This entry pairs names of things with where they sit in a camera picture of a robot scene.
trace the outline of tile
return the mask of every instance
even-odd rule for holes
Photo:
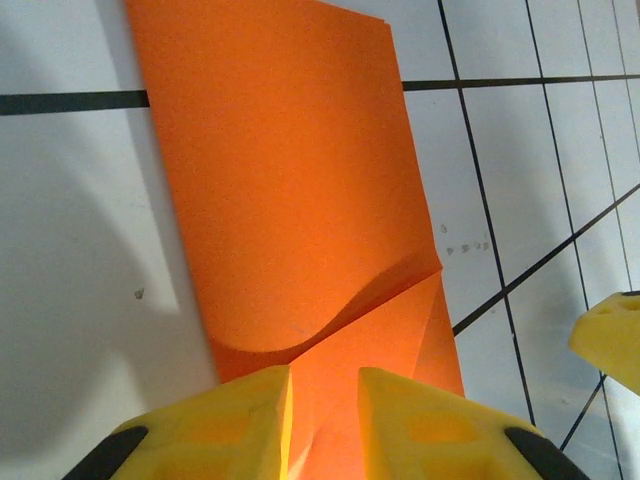
[[[624,80],[597,82],[596,94],[617,199],[640,182],[640,159],[631,106]]]
[[[611,377],[604,385],[622,474],[625,479],[640,478],[640,396]]]
[[[631,195],[618,207],[633,290],[640,290],[640,222],[638,222],[638,212],[640,212],[640,192]]]
[[[615,211],[578,238],[576,244],[590,307],[612,293],[631,290]]]
[[[602,389],[573,433],[564,454],[593,479],[619,480],[618,460]]]
[[[560,445],[600,378],[568,347],[586,310],[574,249],[565,248],[509,301],[536,425]]]
[[[323,0],[324,3],[382,18],[391,25],[403,80],[453,78],[438,4],[432,0]]]
[[[573,228],[579,230],[613,203],[593,87],[548,85],[547,98]]]
[[[622,57],[610,1],[581,0],[582,21],[593,75],[622,75]]]
[[[571,235],[542,87],[464,92],[509,283]]]
[[[0,94],[135,90],[122,0],[0,4]]]
[[[614,0],[613,4],[618,20],[625,71],[627,74],[639,74],[640,21],[638,20],[638,6],[634,0]]]
[[[444,3],[460,78],[540,76],[524,2]]]
[[[456,336],[465,396],[529,421],[504,302]]]
[[[405,94],[452,324],[500,290],[458,92]]]
[[[633,112],[633,123],[636,127],[636,137],[640,138],[640,79],[627,81],[629,86],[629,97],[631,98],[631,109]]]
[[[575,0],[530,0],[531,19],[545,77],[589,75],[589,59]]]
[[[149,111],[0,117],[0,144],[0,478],[48,478],[215,376]]]

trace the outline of black grid line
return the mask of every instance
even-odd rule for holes
[[[576,421],[573,422],[573,425],[571,425],[571,428],[569,429],[569,433],[567,433],[567,436],[564,438],[564,440],[560,444],[559,448],[560,448],[561,451],[564,450],[567,447],[567,445],[569,444],[569,440],[571,440],[571,437],[573,437],[573,434],[576,433],[576,430],[578,429],[578,426],[580,425],[580,422],[582,422],[582,419],[586,415],[587,410],[589,410],[589,407],[593,403],[593,400],[596,398],[596,395],[598,394],[598,391],[602,388],[602,385],[604,383],[605,378],[607,378],[606,375],[600,375],[600,380],[598,380],[598,384],[596,385],[596,388],[594,388],[593,392],[591,392],[591,395],[589,396],[589,399],[584,404],[584,407],[582,407],[582,410],[578,414],[578,417],[576,418]]]
[[[533,37],[533,46],[536,52],[536,60],[538,62],[538,70],[540,71],[540,76],[544,76],[544,73],[542,71],[542,62],[540,61],[540,54],[539,54],[539,50],[538,50],[538,42],[536,40],[536,33],[535,33],[535,28],[533,26],[533,19],[531,17],[531,9],[529,6],[529,0],[525,0],[525,4],[527,7],[527,15],[529,17],[529,26],[531,27],[531,36]],[[544,102],[545,102],[545,106],[547,109],[547,116],[549,118],[549,127],[551,128],[551,136],[553,139],[553,148],[556,154],[556,161],[558,163],[558,173],[560,174],[560,181],[562,183],[562,193],[564,195],[564,200],[565,200],[565,206],[567,209],[567,215],[569,217],[569,228],[571,229],[571,235],[573,235],[575,233],[575,227],[574,227],[574,223],[573,223],[573,218],[571,216],[571,207],[569,205],[569,197],[567,196],[567,188],[566,188],[566,183],[565,183],[565,179],[564,179],[564,173],[562,171],[562,161],[560,158],[560,151],[558,149],[558,141],[557,141],[557,137],[556,137],[556,131],[555,131],[555,127],[553,124],[553,117],[551,114],[551,108],[549,106],[549,96],[547,94],[547,86],[545,84],[542,84],[542,90],[544,93]],[[586,310],[589,310],[590,306],[589,306],[589,299],[587,296],[587,289],[585,287],[585,283],[584,283],[584,274],[583,274],[583,270],[582,270],[582,261],[580,259],[580,252],[578,250],[578,243],[574,240],[573,242],[571,242],[573,244],[573,249],[575,252],[575,256],[576,256],[576,261],[578,264],[578,276],[580,278],[580,287],[582,289],[582,297],[584,300],[584,305]],[[600,379],[601,382],[603,381],[602,379],[602,372],[600,372]],[[583,412],[586,412],[586,409],[588,408],[588,406],[586,406],[583,409]],[[579,416],[579,418],[584,418],[584,413],[581,413],[582,417]],[[609,422],[609,425],[611,426],[611,417],[609,416],[609,410],[607,409],[607,420]],[[578,425],[580,424],[580,421],[578,418],[576,418],[576,421],[573,425],[573,431],[575,431],[575,429],[578,427]],[[573,432],[570,430],[570,433],[567,435],[567,438],[565,439],[565,441],[568,443],[569,440],[571,439],[571,435],[573,435]],[[620,469],[620,458],[618,456],[618,451],[617,448],[615,450],[615,454],[616,454],[616,463],[618,465],[618,469]]]
[[[611,205],[605,208],[598,215],[593,217],[589,222],[587,222],[584,226],[580,227],[573,235],[571,235],[566,240],[562,241],[557,247],[547,253],[544,257],[534,263],[532,266],[527,268],[523,273],[518,275],[511,283],[506,285],[503,289],[501,289],[498,293],[493,295],[487,301],[485,301],[482,305],[476,308],[473,312],[467,315],[464,319],[460,320],[453,327],[454,335],[459,335],[469,326],[471,326],[478,318],[488,312],[492,307],[494,307],[498,302],[500,302],[503,298],[505,298],[509,293],[519,287],[525,280],[527,280],[531,275],[536,273],[542,267],[544,267],[547,263],[553,260],[558,254],[560,254],[565,248],[575,242],[578,238],[588,232],[593,226],[595,226],[600,220],[606,217],[609,213],[611,213],[615,208],[619,207],[625,200],[631,197],[634,193],[640,190],[640,183],[629,190],[627,193],[622,195],[619,199],[615,200]]]
[[[536,32],[533,26],[533,18],[531,16],[531,8],[529,6],[529,0],[525,0],[525,5],[527,7],[527,17],[529,18],[529,28],[531,29],[531,37],[533,39],[533,48],[536,52],[536,62],[538,63],[538,71],[540,72],[540,77],[544,77],[544,72],[542,71],[542,61],[540,60],[540,51],[538,50],[538,41],[536,39]],[[553,150],[556,155],[556,163],[558,165],[558,173],[560,174],[560,183],[562,185],[562,195],[564,196],[564,204],[567,209],[567,217],[569,218],[569,229],[571,231],[571,235],[575,233],[575,227],[573,224],[573,217],[571,216],[571,206],[569,205],[569,196],[567,195],[567,184],[564,179],[564,172],[562,170],[562,161],[560,159],[560,150],[558,149],[558,138],[556,136],[556,129],[553,124],[553,116],[551,115],[551,107],[549,106],[549,95],[547,93],[546,84],[542,84],[542,93],[544,95],[544,104],[547,110],[547,118],[549,120],[549,128],[551,129],[551,139],[553,141]],[[574,241],[573,249],[576,254],[576,260],[578,262],[578,276],[580,278],[580,287],[582,288],[582,296],[584,297],[584,303],[587,309],[589,308],[589,302],[587,300],[587,289],[584,285],[584,275],[582,272],[582,262],[580,261],[580,253],[578,252],[578,245]]]
[[[0,116],[116,110],[148,106],[149,98],[144,90],[0,95]]]
[[[426,90],[458,90],[461,88],[506,87],[516,85],[607,82],[612,80],[628,81],[634,79],[640,80],[640,74],[493,79],[457,78],[454,80],[409,80],[402,82],[402,88],[405,92],[412,92]],[[0,116],[146,107],[149,107],[149,98],[145,90],[0,95]]]
[[[578,15],[580,15],[580,25],[582,26],[582,39],[584,41],[584,47],[587,49],[587,62],[589,63],[589,73],[591,75],[593,75],[593,65],[591,63],[591,53],[589,52],[589,44],[587,43],[587,32],[586,29],[584,28],[584,21],[583,21],[583,17],[582,17],[582,6],[580,5],[580,0],[576,0],[576,3],[578,4]],[[620,50],[620,59],[622,60],[622,50]],[[604,156],[607,160],[607,171],[609,172],[609,183],[611,184],[611,194],[613,195],[613,198],[616,198],[616,189],[615,186],[613,185],[613,175],[611,174],[611,162],[609,161],[609,149],[607,148],[607,139],[606,136],[604,134],[604,128],[602,126],[602,115],[600,114],[600,101],[598,99],[598,92],[596,91],[596,84],[595,82],[591,82],[591,88],[593,90],[593,97],[595,99],[596,102],[596,112],[598,113],[598,124],[600,125],[600,137],[602,138],[602,145],[604,147]],[[635,132],[635,127],[634,127],[634,131],[633,131],[633,135],[636,136],[636,132]],[[622,235],[622,225],[620,224],[620,213],[618,212],[618,207],[615,208],[615,212],[616,212],[616,221],[618,222],[618,232],[620,234],[620,242],[622,244],[622,254],[624,256],[624,266],[627,272],[627,280],[629,281],[629,289],[631,289],[631,272],[629,270],[629,260],[627,257],[627,249],[625,247],[624,244],[624,238]]]
[[[411,92],[416,90],[454,90],[457,88],[510,87],[517,85],[551,85],[556,83],[608,82],[612,80],[633,80],[636,78],[640,78],[640,74],[470,79],[461,79],[456,77],[454,80],[408,80],[402,82],[402,86],[405,92]]]
[[[616,22],[616,35],[618,36],[618,48],[620,49],[620,58],[622,59],[622,73],[627,74],[627,66],[624,62],[624,52],[622,50],[622,39],[620,38],[620,28],[618,26],[618,13],[616,12],[616,2],[611,0],[611,6],[613,8],[613,19]],[[633,124],[634,138],[636,140],[636,150],[638,151],[638,161],[640,161],[640,142],[638,141],[638,134],[636,130],[636,117],[633,113],[633,101],[631,100],[631,90],[629,90],[629,79],[624,79],[624,84],[627,87],[627,97],[629,99],[629,107],[631,108],[631,123]]]
[[[447,41],[447,48],[449,50],[449,57],[451,59],[451,66],[453,68],[454,78],[460,80],[460,72],[458,71],[458,64],[456,62],[455,53],[453,50],[453,41],[451,40],[451,32],[449,31],[449,25],[447,23],[447,16],[444,11],[444,5],[442,0],[438,0],[438,9],[440,11],[440,20],[442,21],[442,28],[444,30],[445,39]],[[460,98],[460,107],[462,109],[462,116],[464,118],[465,128],[467,130],[467,136],[469,139],[469,147],[471,149],[471,155],[473,157],[473,164],[476,170],[476,177],[478,180],[478,188],[480,190],[480,197],[482,198],[482,206],[484,209],[485,217],[487,220],[487,229],[489,230],[489,236],[493,245],[493,254],[496,261],[496,267],[498,270],[498,278],[500,280],[500,287],[504,290],[505,280],[502,271],[502,264],[500,262],[500,254],[498,252],[498,242],[496,241],[496,234],[493,228],[493,222],[491,220],[491,212],[489,211],[489,202],[487,200],[487,194],[484,187],[484,181],[482,180],[482,172],[480,170],[480,161],[478,160],[478,152],[476,150],[476,144],[471,129],[471,121],[469,119],[469,112],[467,111],[467,104],[464,98],[464,92],[462,87],[458,87],[458,97]],[[527,410],[529,411],[529,419],[531,424],[535,425],[535,417],[533,414],[533,405],[531,404],[531,396],[529,395],[529,388],[527,386],[527,379],[524,373],[524,366],[522,364],[522,356],[520,355],[520,346],[518,344],[518,336],[515,330],[513,322],[513,313],[511,312],[511,305],[509,298],[505,295],[504,305],[507,312],[507,319],[509,321],[509,328],[511,330],[511,338],[513,339],[513,348],[516,355],[516,362],[518,364],[518,371],[520,372],[520,380],[522,382],[522,389],[524,391],[525,401],[527,403]]]
[[[607,411],[607,418],[609,419],[609,430],[611,430],[611,439],[613,440],[613,450],[616,453],[616,460],[618,461],[618,472],[620,473],[620,479],[624,480],[624,474],[622,473],[622,464],[620,463],[620,453],[618,451],[618,442],[616,441],[616,432],[613,429],[613,422],[611,421],[611,410],[609,409],[609,400],[607,399],[607,389],[605,385],[606,375],[600,372],[602,378],[602,397],[604,398],[604,408]]]

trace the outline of orange folded paper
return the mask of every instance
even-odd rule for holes
[[[362,478],[359,367],[462,391],[390,28],[312,0],[128,8],[220,378],[291,363],[291,465]]]

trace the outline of yellow plastic part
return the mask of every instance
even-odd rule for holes
[[[266,368],[121,425],[149,433],[112,480],[285,480],[291,422],[290,369]]]
[[[504,435],[516,417],[377,368],[360,370],[358,408],[368,480],[539,480]]]
[[[640,295],[611,295],[573,327],[569,347],[640,395]]]

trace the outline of white tile floor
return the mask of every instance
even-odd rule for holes
[[[640,479],[640,397],[567,348],[585,302],[640,289],[640,79],[572,78],[640,75],[634,0],[330,3],[388,21],[420,89],[468,397],[525,419],[529,403],[592,478]],[[1,95],[143,88],[130,38],[121,0],[1,2],[0,112]],[[0,479],[61,478],[215,378],[148,110],[0,116],[0,145]]]

